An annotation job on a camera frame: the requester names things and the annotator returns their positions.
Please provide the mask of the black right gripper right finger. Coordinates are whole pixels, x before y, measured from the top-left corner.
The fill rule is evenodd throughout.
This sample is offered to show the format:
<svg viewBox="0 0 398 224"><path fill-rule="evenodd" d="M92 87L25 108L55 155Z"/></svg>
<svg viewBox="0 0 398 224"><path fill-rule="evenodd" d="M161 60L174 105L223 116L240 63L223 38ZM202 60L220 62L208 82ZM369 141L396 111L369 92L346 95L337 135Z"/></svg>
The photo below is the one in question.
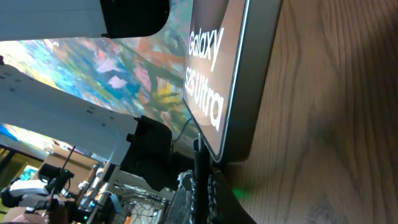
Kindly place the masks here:
<svg viewBox="0 0 398 224"><path fill-rule="evenodd" d="M208 223L256 224L243 209L223 173L212 168L208 179Z"/></svg>

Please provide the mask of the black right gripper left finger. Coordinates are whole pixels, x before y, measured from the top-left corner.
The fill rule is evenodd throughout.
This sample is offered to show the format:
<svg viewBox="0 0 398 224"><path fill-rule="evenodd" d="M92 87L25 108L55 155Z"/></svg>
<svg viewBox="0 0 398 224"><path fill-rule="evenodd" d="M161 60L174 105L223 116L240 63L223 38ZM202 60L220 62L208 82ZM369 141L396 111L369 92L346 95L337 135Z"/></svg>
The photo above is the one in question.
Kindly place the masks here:
<svg viewBox="0 0 398 224"><path fill-rule="evenodd" d="M196 193L194 172L192 170L181 172L177 180L177 191L161 219L161 224L194 224Z"/></svg>

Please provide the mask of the Galaxy smartphone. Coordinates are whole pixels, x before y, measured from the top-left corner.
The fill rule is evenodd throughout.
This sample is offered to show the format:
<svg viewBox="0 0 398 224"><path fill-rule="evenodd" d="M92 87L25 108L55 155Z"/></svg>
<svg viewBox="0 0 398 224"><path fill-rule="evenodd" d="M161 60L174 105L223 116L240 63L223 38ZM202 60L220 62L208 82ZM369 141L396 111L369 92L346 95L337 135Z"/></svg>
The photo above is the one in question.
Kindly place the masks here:
<svg viewBox="0 0 398 224"><path fill-rule="evenodd" d="M182 99L217 163L250 153L281 0L194 0Z"/></svg>

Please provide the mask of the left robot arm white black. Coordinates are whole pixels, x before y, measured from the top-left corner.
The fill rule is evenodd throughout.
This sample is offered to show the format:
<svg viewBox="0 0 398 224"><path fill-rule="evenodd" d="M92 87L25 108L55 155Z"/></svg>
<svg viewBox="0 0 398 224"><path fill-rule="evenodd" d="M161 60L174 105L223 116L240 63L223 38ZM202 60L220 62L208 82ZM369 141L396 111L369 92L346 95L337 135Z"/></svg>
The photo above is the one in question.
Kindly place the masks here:
<svg viewBox="0 0 398 224"><path fill-rule="evenodd" d="M1 122L176 189L194 167L191 15L191 1L2 1Z"/></svg>

